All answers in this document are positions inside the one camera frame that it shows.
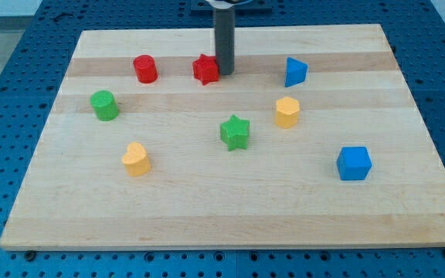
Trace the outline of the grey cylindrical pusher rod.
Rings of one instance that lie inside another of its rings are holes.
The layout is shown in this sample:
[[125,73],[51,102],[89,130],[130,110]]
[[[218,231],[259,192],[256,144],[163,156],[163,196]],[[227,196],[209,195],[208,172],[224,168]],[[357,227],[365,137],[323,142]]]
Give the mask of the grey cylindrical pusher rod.
[[216,62],[221,75],[230,75],[235,66],[235,8],[214,7],[213,27]]

